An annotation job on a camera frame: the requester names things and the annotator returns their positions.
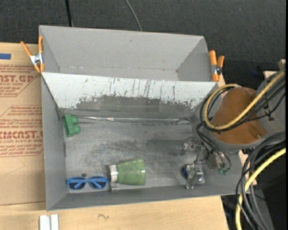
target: wooden surface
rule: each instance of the wooden surface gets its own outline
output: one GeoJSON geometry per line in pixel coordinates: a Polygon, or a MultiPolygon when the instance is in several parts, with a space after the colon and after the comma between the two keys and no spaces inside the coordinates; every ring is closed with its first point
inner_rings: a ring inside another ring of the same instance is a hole
{"type": "MultiPolygon", "coordinates": [[[[28,47],[36,53],[37,45],[28,47]]],[[[20,44],[0,43],[0,53],[12,53],[11,60],[1,64],[30,63],[20,44]]],[[[45,208],[45,202],[0,206],[0,230],[35,230],[39,216],[51,214],[59,215],[60,230],[228,230],[219,196],[48,212],[45,208]]]]}

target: orange clamp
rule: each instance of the orange clamp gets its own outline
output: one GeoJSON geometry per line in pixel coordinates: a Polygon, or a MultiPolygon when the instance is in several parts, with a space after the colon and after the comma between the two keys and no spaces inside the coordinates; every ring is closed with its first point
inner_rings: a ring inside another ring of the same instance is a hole
{"type": "Polygon", "coordinates": [[[223,67],[224,56],[220,56],[216,60],[216,52],[214,50],[209,51],[210,65],[211,65],[211,77],[212,81],[218,82],[220,80],[220,68],[223,67]]]}
{"type": "Polygon", "coordinates": [[[24,51],[26,52],[26,54],[30,57],[33,65],[34,65],[34,69],[40,73],[40,72],[43,72],[44,71],[44,63],[43,63],[43,56],[42,56],[42,53],[43,53],[43,37],[42,36],[39,36],[38,38],[38,54],[33,56],[29,50],[29,48],[27,47],[27,45],[21,41],[20,42],[21,46],[24,48],[24,51]]]}

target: blue sunglasses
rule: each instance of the blue sunglasses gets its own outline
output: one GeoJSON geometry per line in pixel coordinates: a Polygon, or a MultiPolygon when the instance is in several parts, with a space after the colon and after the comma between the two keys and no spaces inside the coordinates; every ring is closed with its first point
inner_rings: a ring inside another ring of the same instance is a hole
{"type": "Polygon", "coordinates": [[[88,179],[80,176],[74,176],[66,180],[68,188],[72,190],[83,189],[86,183],[88,183],[93,189],[102,189],[105,188],[108,182],[109,179],[103,176],[92,176],[88,179]]]}

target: green plastic block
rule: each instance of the green plastic block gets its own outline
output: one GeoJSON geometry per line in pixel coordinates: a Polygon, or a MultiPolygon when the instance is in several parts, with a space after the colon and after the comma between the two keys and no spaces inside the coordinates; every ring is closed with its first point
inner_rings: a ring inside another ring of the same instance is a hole
{"type": "Polygon", "coordinates": [[[72,137],[80,133],[80,127],[77,125],[78,118],[76,116],[66,114],[63,117],[63,123],[67,137],[72,137]]]}

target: gray bin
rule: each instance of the gray bin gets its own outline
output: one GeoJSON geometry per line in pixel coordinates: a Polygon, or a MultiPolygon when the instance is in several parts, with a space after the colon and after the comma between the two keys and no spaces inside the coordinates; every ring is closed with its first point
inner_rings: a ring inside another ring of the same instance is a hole
{"type": "Polygon", "coordinates": [[[47,210],[233,194],[238,155],[226,176],[205,166],[205,183],[185,188],[180,173],[195,155],[196,113],[217,87],[204,37],[40,26],[44,41],[43,134],[47,210]],[[66,137],[62,117],[78,116],[66,137]],[[107,176],[107,165],[143,158],[144,186],[70,190],[72,176],[107,176]]]}

